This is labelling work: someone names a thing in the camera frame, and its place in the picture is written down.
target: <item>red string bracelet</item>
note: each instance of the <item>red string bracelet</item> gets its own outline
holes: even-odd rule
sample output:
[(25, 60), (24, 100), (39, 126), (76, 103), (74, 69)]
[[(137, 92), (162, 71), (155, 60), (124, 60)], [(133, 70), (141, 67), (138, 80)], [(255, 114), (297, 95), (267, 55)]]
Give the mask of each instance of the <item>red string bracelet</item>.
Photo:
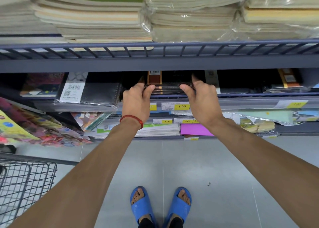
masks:
[(138, 117), (136, 117), (134, 115), (124, 115), (124, 116), (122, 116), (122, 118), (120, 118), (120, 123), (121, 123), (122, 119), (124, 119), (125, 117), (131, 117), (133, 119), (136, 119), (141, 124), (141, 129), (143, 128), (143, 126), (144, 126), (143, 121), (141, 121)]

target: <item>tiled floor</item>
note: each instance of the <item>tiled floor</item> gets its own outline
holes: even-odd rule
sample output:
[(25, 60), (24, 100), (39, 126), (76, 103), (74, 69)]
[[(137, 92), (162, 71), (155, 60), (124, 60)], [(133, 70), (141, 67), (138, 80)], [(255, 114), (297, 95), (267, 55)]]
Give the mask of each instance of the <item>tiled floor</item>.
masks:
[[(316, 166), (319, 166), (318, 141), (319, 137), (278, 137), (271, 140)], [(73, 149), (20, 147), (18, 153), (79, 161), (95, 146)], [(71, 168), (59, 165), (55, 182)], [(185, 228), (297, 228), (269, 193), (218, 140), (133, 141), (112, 179), (95, 227), (137, 227), (129, 197), (139, 185), (147, 189), (160, 225), (175, 189), (184, 186), (193, 199)]]

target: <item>purple paper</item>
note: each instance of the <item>purple paper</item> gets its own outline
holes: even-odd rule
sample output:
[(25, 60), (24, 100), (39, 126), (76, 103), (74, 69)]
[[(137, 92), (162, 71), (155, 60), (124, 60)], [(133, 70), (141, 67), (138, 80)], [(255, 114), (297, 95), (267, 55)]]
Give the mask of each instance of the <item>purple paper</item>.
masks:
[(202, 124), (181, 124), (181, 135), (214, 136)]

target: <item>blue slide sandal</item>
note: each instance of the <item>blue slide sandal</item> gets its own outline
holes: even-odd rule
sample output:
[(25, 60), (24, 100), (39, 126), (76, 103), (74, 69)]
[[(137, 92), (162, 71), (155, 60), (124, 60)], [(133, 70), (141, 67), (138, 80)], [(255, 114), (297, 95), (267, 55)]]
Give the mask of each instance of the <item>blue slide sandal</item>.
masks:
[(188, 213), (190, 210), (190, 205), (186, 204), (183, 200), (181, 200), (178, 197), (178, 194), (182, 189), (185, 190), (185, 193), (187, 194), (187, 196), (190, 199), (190, 204), (192, 204), (192, 196), (190, 195), (190, 192), (187, 189), (185, 189), (184, 187), (177, 188), (177, 190), (174, 193), (173, 201), (172, 201), (171, 207), (168, 211), (167, 217), (165, 219), (163, 228), (168, 228), (167, 225), (168, 225), (169, 220), (171, 219), (173, 214), (177, 214), (178, 216), (180, 216), (183, 219), (183, 224), (188, 216)]
[(138, 190), (138, 188), (141, 188), (143, 190), (145, 196), (143, 198), (141, 198), (139, 201), (137, 201), (136, 203), (131, 205), (131, 209), (132, 209), (133, 215), (135, 217), (135, 220), (138, 223), (139, 218), (141, 218), (144, 215), (149, 214), (153, 224), (155, 225), (155, 227), (157, 227), (154, 213), (153, 213), (152, 206), (151, 206), (151, 202), (150, 202), (150, 198), (149, 198), (147, 191), (144, 187), (138, 186), (133, 190), (133, 192), (131, 194), (130, 203), (132, 202), (132, 198), (133, 198), (135, 192)]

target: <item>black pants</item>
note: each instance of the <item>black pants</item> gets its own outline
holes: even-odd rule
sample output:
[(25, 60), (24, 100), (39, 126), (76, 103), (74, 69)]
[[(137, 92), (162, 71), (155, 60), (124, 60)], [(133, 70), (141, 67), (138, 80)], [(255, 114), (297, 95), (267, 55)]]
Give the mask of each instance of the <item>black pants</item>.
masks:
[[(144, 218), (138, 228), (155, 228), (155, 226), (148, 218)], [(176, 217), (172, 220), (171, 225), (168, 228), (183, 228), (183, 221)]]

